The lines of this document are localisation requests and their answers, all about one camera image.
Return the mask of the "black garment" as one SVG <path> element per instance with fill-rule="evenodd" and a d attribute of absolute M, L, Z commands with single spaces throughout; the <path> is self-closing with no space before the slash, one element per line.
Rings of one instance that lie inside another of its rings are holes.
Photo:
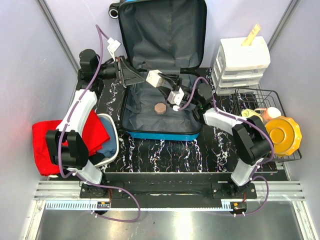
<path fill-rule="evenodd" d="M 99 164 L 101 161 L 105 159 L 104 154 L 96 152 L 95 154 L 89 156 L 89 160 L 93 165 Z"/>

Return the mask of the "blue garment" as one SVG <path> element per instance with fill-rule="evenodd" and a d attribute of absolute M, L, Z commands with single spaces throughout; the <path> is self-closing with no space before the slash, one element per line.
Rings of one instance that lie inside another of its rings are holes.
<path fill-rule="evenodd" d="M 108 133 L 110 139 L 102 144 L 102 148 L 97 151 L 97 153 L 104 154 L 105 158 L 111 158 L 115 155 L 118 147 L 116 140 L 116 133 L 113 124 L 109 122 L 108 119 L 104 117 L 99 117 L 101 123 L 103 124 L 106 132 Z"/>

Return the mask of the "red garment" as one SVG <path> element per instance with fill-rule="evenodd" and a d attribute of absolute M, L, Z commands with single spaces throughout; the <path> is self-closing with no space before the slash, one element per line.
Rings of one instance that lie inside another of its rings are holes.
<path fill-rule="evenodd" d="M 35 165 L 42 176 L 57 175 L 60 173 L 59 167 L 52 164 L 47 143 L 46 133 L 49 130 L 55 130 L 62 121 L 47 120 L 40 121 L 32 125 L 32 146 Z M 93 156 L 98 150 L 101 150 L 103 144 L 108 142 L 110 131 L 106 130 L 98 115 L 92 109 L 83 129 L 83 140 L 88 148 L 89 156 Z"/>

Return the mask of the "small white box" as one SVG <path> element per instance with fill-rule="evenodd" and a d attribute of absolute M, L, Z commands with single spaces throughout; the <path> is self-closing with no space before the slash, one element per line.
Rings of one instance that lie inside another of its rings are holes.
<path fill-rule="evenodd" d="M 146 82 L 154 88 L 164 86 L 165 80 L 160 76 L 161 73 L 159 70 L 150 70 L 146 76 Z"/>

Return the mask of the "blue fish print suitcase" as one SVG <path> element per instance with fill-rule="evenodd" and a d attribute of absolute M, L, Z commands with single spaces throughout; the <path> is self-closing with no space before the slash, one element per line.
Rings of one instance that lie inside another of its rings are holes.
<path fill-rule="evenodd" d="M 144 79 L 129 85 L 123 97 L 120 125 L 133 138 L 192 141 L 202 129 L 195 120 L 194 104 L 164 114 L 155 105 L 165 103 L 171 91 L 166 83 L 155 88 L 145 78 L 150 70 L 173 75 L 190 92 L 202 63 L 207 5 L 203 0 L 120 0 L 108 14 L 118 19 L 126 61 Z"/>

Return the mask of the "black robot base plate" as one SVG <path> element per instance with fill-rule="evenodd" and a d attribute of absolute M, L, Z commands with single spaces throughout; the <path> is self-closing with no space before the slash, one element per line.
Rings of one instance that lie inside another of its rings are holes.
<path fill-rule="evenodd" d="M 155 197 L 203 197 L 206 199 L 256 199 L 259 194 L 285 195 L 291 182 L 284 174 L 258 172 L 249 183 L 236 186 L 229 172 L 181 173 L 107 173 L 107 188 L 79 181 L 80 198 L 120 201 L 136 197 L 137 200 Z"/>

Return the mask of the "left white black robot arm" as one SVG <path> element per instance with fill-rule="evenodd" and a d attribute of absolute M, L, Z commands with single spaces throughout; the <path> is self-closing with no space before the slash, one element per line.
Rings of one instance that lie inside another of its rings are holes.
<path fill-rule="evenodd" d="M 103 173 L 90 161 L 83 136 L 85 124 L 102 93 L 104 80 L 124 82 L 126 77 L 136 78 L 139 75 L 124 56 L 116 56 L 115 50 L 110 50 L 109 54 L 111 60 L 108 62 L 103 62 L 102 53 L 97 54 L 92 49 L 85 49 L 79 54 L 80 69 L 72 103 L 57 127 L 45 134 L 49 159 L 58 167 L 61 177 L 77 176 L 91 185 L 90 192 L 97 198 L 103 198 L 109 186 Z"/>

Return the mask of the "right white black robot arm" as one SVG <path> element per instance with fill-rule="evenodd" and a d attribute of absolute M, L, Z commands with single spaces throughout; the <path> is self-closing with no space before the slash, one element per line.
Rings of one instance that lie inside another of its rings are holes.
<path fill-rule="evenodd" d="M 216 105 L 212 88 L 204 77 L 198 77 L 192 88 L 182 85 L 176 74 L 157 73 L 157 89 L 176 112 L 194 105 L 194 119 L 210 127 L 219 128 L 233 136 L 238 155 L 236 167 L 224 190 L 232 198 L 239 198 L 253 180 L 260 165 L 271 161 L 275 147 L 263 121 L 258 116 L 242 117 L 225 112 Z"/>

